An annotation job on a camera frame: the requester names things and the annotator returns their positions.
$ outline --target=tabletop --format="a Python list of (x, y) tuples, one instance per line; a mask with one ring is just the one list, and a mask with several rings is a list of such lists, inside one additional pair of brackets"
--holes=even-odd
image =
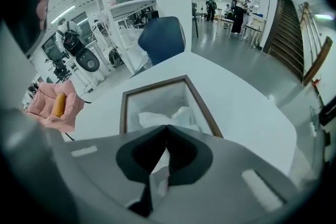
[(70, 135), (75, 140), (118, 135), (123, 92), (185, 74), (195, 85), (224, 139), (245, 146), (288, 175), (296, 145), (294, 126), (254, 87), (191, 52), (170, 58), (109, 90), (92, 104), (86, 104), (76, 117), (75, 132)]

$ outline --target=yellow cylindrical cushion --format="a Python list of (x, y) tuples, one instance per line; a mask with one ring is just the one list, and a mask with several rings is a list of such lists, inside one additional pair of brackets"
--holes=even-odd
[(56, 100), (54, 101), (53, 110), (51, 111), (51, 114), (56, 117), (62, 117), (64, 114), (65, 109), (65, 99), (66, 95), (65, 93), (60, 93), (56, 96)]

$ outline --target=fluorescent light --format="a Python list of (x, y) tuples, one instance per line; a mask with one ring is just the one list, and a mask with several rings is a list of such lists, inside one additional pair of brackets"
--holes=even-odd
[(61, 13), (60, 15), (58, 15), (58, 16), (56, 17), (56, 19), (53, 20), (51, 23), (52, 23), (52, 24), (55, 23), (60, 17), (62, 17), (63, 15), (67, 14), (69, 11), (71, 11), (71, 10), (74, 9), (74, 8), (75, 8), (75, 6), (72, 6), (72, 7), (68, 8), (65, 12)]
[(334, 20), (333, 17), (326, 14), (316, 14), (315, 16), (318, 17), (319, 19)]
[(79, 22), (77, 25), (81, 25), (82, 23), (86, 22), (88, 18), (84, 19), (83, 21)]

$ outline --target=staircase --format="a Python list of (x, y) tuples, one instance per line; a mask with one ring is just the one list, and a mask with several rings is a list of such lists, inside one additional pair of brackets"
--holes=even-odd
[(277, 58), (302, 81), (302, 34), (291, 0), (278, 0), (274, 22), (263, 51)]

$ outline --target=pink chair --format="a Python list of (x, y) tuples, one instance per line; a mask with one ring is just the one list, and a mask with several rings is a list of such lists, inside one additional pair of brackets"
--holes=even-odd
[[(51, 111), (56, 96), (60, 93), (65, 93), (66, 102), (64, 115), (59, 118), (52, 116)], [(66, 133), (75, 130), (76, 115), (83, 107), (84, 100), (76, 94), (75, 87), (70, 80), (62, 84), (43, 82), (25, 113), (33, 116), (45, 127), (55, 128)]]

